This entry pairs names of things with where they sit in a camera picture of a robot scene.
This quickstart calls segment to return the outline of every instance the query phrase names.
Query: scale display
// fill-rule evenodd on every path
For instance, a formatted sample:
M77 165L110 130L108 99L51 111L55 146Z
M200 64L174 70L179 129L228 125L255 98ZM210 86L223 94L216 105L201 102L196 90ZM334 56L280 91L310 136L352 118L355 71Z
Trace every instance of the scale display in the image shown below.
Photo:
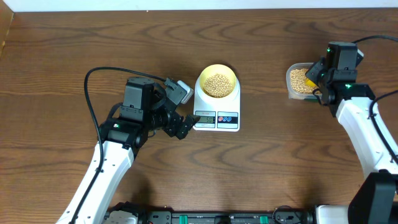
M207 117L207 116L201 116L200 120L198 121L198 123L210 123L210 124L214 124L214 117Z

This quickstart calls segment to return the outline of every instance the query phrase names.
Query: digital kitchen scale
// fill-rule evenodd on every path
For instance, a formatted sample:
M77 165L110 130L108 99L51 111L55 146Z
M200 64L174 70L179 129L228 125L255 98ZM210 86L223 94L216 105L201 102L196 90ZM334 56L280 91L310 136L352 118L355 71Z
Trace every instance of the digital kitchen scale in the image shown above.
M214 98L203 90L205 80L217 73L226 75L235 86L226 97ZM241 127L241 85L232 69L225 65L210 65L202 71L195 84L193 114L201 117L193 127L195 130L239 131Z

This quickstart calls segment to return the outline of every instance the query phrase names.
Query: soybean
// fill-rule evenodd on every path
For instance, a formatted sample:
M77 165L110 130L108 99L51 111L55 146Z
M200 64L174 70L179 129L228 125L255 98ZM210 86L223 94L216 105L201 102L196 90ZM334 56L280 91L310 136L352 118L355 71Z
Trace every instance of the soybean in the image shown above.
M312 91L318 87L310 87L305 84L305 73L308 71L307 68L293 69L290 72L290 83L294 91L298 93L312 93Z
M232 90L232 83L224 74L217 73L205 80L205 93L215 98L228 96Z

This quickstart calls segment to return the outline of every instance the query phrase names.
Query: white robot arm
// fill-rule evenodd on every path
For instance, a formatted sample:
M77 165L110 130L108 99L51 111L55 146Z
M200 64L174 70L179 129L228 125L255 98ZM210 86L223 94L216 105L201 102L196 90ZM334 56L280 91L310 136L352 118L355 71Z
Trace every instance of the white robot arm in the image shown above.
M367 97L352 97L342 100L336 114L338 122L344 127L353 143L356 154L362 165L364 178L372 172L388 170L391 174L398 174L398 166L391 159L389 151L376 132L369 119L369 107L372 103ZM375 119L395 154L398 146L384 124L377 103L373 107ZM321 205L317 207L317 224L348 224L348 205Z
M83 206L80 208L75 223L102 223L104 220L105 212L109 207L109 203L111 203L111 199L113 198L120 180L134 161L131 148L123 149L122 146L122 144L116 142L104 142L103 171L101 171L101 174L97 177L94 185L89 191ZM92 180L99 161L100 146L97 143L87 173L77 189L75 196L73 196L72 201L57 223L69 224L71 222L73 213L85 193L88 184Z

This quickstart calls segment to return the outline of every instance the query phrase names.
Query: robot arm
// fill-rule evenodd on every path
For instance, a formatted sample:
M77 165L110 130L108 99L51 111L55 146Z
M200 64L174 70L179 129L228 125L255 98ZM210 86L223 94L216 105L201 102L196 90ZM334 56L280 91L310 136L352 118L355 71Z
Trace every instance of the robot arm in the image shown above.
M336 114L338 122L344 127L353 143L365 179L371 172L379 172L383 169L391 174L398 174L397 164L392 161L391 155L369 119L371 103L372 100L366 97L342 100ZM398 152L398 146L381 119L377 104L374 105L373 110L377 114L375 119L383 136L394 152Z
M75 223L101 223L104 219L106 209L111 203L111 199L118 187L120 180L126 171L131 167L134 157L131 148L123 149L122 144L105 141L103 144L104 161L103 171L94 182L89 191L85 203L80 209ZM67 209L64 211L57 223L68 224L71 222L73 212L75 212L88 184L92 180L95 170L100 161L100 146L95 146L94 156L88 167L75 196L73 196Z
M184 120L175 111L192 96L193 90L189 86L171 79L164 84L166 89L150 78L131 77L127 80L123 104L115 105L99 127L104 155L102 170L79 208L100 162L101 150L97 143L87 173L57 223L102 223L120 180L147 141L149 131L163 129L170 137L183 139L200 119L188 115ZM113 118L118 107L119 117Z
M348 133L366 179L349 206L317 207L317 224L389 223L392 210L397 209L393 200L398 187L398 147L369 85L356 83L356 67L363 57L354 43L330 42L326 58L306 73L322 93L320 103L329 107Z

